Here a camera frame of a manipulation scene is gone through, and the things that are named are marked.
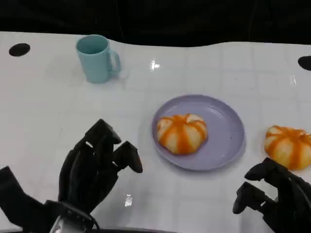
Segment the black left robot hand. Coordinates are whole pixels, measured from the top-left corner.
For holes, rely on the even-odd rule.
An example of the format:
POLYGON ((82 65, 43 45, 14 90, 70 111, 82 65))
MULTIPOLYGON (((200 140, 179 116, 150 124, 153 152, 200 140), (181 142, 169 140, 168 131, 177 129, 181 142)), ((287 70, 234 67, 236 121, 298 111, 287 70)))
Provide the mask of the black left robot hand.
POLYGON ((113 128, 99 119, 66 156, 58 200, 89 214, 110 193, 118 172, 126 167, 143 172, 138 149, 129 141, 122 142, 113 128))

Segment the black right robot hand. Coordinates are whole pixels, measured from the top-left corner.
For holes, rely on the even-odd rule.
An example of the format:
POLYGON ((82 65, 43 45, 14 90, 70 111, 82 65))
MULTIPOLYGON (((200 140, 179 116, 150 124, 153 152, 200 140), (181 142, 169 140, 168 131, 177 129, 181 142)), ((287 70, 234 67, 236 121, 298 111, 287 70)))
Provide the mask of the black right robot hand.
POLYGON ((237 190, 233 213, 249 207, 262 213, 264 222, 276 233, 309 233, 311 231, 311 185, 270 158, 253 166, 237 190), (264 180, 277 188, 277 199, 250 184, 264 180))

